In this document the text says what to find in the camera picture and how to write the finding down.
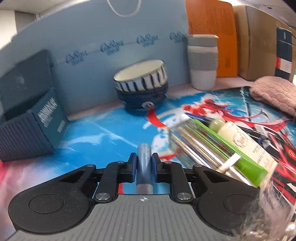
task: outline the pink knitted item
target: pink knitted item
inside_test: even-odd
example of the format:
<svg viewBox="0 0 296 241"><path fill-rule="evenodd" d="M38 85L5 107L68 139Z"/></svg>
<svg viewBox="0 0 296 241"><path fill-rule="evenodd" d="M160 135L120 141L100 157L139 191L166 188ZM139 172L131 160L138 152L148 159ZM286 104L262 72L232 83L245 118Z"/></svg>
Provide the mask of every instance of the pink knitted item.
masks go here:
<svg viewBox="0 0 296 241"><path fill-rule="evenodd" d="M265 102L296 117L296 86L280 77L265 76L250 88L255 100Z"/></svg>

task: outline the white wall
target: white wall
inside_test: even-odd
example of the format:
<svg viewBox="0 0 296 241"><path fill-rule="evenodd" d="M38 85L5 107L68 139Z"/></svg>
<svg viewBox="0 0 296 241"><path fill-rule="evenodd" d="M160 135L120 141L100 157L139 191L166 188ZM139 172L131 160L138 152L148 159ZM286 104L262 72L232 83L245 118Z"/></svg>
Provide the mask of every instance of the white wall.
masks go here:
<svg viewBox="0 0 296 241"><path fill-rule="evenodd" d="M42 13L40 13L40 17L46 15L46 14L49 14L49 13L53 13L53 12L58 12L64 8L67 8L67 7L70 7L72 5L75 5L75 4L78 4L78 3L81 3L81 2L85 2L85 1L89 1L89 0L69 0L69 1L66 1L66 2L63 2L61 4L58 4Z"/></svg>
<svg viewBox="0 0 296 241"><path fill-rule="evenodd" d="M12 10L0 10L0 49L10 42L17 33L15 24L15 12Z"/></svg>

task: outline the box lid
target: box lid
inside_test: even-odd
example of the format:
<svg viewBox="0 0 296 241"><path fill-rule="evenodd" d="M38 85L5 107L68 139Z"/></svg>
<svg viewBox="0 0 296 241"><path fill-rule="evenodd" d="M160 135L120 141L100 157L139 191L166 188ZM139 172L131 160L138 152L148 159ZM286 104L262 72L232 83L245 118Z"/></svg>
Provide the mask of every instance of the box lid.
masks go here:
<svg viewBox="0 0 296 241"><path fill-rule="evenodd" d="M43 50L19 62L0 78L3 111L46 93L52 86L49 51Z"/></svg>

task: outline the silver screw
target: silver screw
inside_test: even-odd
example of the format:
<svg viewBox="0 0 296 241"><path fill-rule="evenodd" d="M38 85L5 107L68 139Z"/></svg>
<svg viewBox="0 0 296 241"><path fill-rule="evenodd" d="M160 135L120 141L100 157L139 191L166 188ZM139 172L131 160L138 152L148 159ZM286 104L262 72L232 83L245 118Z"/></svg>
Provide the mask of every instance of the silver screw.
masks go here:
<svg viewBox="0 0 296 241"><path fill-rule="evenodd" d="M191 198L191 195L187 192L181 192L177 195L177 198L180 200L188 200Z"/></svg>
<svg viewBox="0 0 296 241"><path fill-rule="evenodd" d="M102 193L98 193L96 195L96 199L104 201L110 198L110 195L108 193L102 192Z"/></svg>

